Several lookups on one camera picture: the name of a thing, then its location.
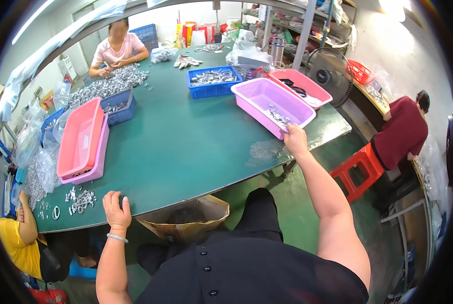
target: metal ring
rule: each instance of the metal ring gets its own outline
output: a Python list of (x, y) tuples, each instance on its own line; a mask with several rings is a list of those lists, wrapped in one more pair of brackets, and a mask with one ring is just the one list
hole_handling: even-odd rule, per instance
[(54, 209), (52, 210), (52, 218), (54, 220), (59, 219), (60, 215), (61, 215), (61, 210), (59, 209), (58, 206), (54, 206)]

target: brown paper bag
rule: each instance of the brown paper bag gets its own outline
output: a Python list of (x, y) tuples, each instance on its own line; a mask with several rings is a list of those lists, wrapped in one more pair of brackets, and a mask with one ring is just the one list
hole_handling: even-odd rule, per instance
[[(178, 225), (163, 224), (174, 210), (185, 207), (191, 207), (201, 211), (207, 222)], [(162, 239), (171, 242), (189, 243), (199, 239), (206, 231), (214, 230), (229, 215), (230, 204), (212, 195), (207, 195), (151, 213), (135, 216), (135, 219)]]

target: black shirt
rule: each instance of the black shirt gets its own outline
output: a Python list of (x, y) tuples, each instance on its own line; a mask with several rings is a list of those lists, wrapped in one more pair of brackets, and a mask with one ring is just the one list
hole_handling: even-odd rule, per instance
[(216, 232), (167, 260), (135, 303), (366, 303), (345, 266), (294, 246)]

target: red plastic stool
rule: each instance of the red plastic stool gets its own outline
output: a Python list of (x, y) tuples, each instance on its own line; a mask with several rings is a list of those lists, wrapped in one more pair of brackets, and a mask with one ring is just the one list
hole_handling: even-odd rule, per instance
[[(357, 165), (360, 171), (362, 171), (364, 176), (363, 182), (358, 187), (353, 184), (353, 181), (348, 175), (348, 170), (355, 165)], [(351, 203), (362, 195), (365, 190), (372, 186), (384, 172), (385, 170), (375, 156), (371, 143), (368, 143), (360, 149), (360, 151), (355, 153), (355, 155), (344, 161), (338, 167), (334, 168), (330, 172), (330, 175), (333, 179), (336, 177), (341, 179), (348, 190), (347, 201), (348, 203)]]

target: green floor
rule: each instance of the green floor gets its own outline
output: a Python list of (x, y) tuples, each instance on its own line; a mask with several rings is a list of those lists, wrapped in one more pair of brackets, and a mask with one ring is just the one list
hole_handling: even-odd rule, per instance
[[(312, 153), (326, 170), (331, 170), (364, 144), (360, 136), (351, 132)], [(230, 203), (230, 216), (220, 228), (233, 229), (242, 216), (248, 193), (258, 187), (265, 187), (272, 192), (276, 200), (284, 242), (315, 253), (319, 219), (313, 209), (301, 170), (297, 166), (285, 180), (279, 178), (281, 173), (282, 168), (276, 168), (215, 193), (215, 196)], [(369, 190), (351, 204), (351, 209), (356, 231), (367, 249), (371, 263), (369, 303), (381, 303), (393, 289), (394, 274), (402, 265), (402, 250), (398, 227), (379, 223), (379, 215), (370, 205), (374, 198), (375, 193)], [(106, 227), (96, 229), (95, 233), (106, 233)], [(131, 297), (135, 299), (150, 280), (146, 271), (137, 264), (135, 251), (140, 244), (159, 243), (161, 240), (136, 221), (132, 222), (127, 237), (130, 241), (126, 246), (128, 289)], [(56, 287), (66, 290), (72, 304), (98, 302), (94, 282), (68, 278), (65, 282), (56, 284)]]

